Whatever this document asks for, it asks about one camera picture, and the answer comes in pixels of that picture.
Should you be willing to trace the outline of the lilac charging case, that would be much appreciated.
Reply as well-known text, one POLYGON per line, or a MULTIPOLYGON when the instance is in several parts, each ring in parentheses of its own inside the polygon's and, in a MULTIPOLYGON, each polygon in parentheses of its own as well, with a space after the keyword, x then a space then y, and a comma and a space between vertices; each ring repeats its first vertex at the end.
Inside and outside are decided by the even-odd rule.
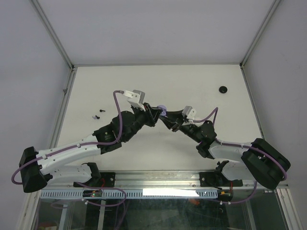
POLYGON ((167 116, 167 108, 166 108, 166 106, 158 105, 157 107, 161 110, 160 116, 161 117, 166 117, 167 116))

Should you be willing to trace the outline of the black charging case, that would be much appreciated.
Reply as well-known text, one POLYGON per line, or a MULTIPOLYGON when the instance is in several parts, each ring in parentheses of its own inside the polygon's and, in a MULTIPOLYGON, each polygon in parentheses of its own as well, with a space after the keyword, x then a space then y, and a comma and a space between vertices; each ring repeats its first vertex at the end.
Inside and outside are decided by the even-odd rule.
POLYGON ((224 93, 227 93, 227 91, 228 91, 228 88, 226 86, 219 87, 219 92, 220 93, 224 94, 224 93))

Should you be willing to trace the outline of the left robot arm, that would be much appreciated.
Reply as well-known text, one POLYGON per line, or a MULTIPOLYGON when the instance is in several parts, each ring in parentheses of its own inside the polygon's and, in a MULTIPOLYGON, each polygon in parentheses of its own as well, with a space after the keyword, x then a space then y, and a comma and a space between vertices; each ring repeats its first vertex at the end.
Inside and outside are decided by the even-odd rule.
POLYGON ((32 193, 50 184, 99 184, 101 175, 96 163, 72 162, 102 155, 121 148, 144 126, 154 127, 164 112, 148 103, 133 106, 131 111, 119 111, 111 122, 75 143, 53 149, 23 151, 18 172, 25 193, 32 193))

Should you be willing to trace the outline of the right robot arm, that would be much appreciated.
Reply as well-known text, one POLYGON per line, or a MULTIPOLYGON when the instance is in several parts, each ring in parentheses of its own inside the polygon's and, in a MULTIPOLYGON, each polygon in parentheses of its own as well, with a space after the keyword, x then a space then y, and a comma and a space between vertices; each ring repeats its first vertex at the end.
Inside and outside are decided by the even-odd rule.
POLYGON ((172 132, 180 131, 196 141, 196 149, 203 158, 222 159, 215 169, 217 184, 254 180, 267 189, 276 189, 287 179, 290 161, 262 138, 245 143, 218 139, 214 129, 217 112, 215 108, 207 117, 197 119, 191 106, 174 112, 163 108, 160 119, 172 132))

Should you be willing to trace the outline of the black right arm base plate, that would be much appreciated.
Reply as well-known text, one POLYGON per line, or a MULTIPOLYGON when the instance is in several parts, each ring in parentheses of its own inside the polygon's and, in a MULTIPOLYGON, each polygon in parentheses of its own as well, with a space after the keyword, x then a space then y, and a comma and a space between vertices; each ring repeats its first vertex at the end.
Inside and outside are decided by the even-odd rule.
POLYGON ((214 188, 222 188, 222 187, 242 187, 242 180, 228 180, 221 173, 215 172, 200 172, 200 186, 201 187, 214 187, 214 188))

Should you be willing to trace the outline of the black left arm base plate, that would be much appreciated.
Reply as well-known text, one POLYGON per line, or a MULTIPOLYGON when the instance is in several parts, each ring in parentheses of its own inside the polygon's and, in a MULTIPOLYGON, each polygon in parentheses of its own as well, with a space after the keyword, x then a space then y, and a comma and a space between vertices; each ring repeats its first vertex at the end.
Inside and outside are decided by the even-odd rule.
POLYGON ((89 187, 114 187, 115 172, 96 172, 93 175, 89 174, 88 179, 79 181, 89 187))

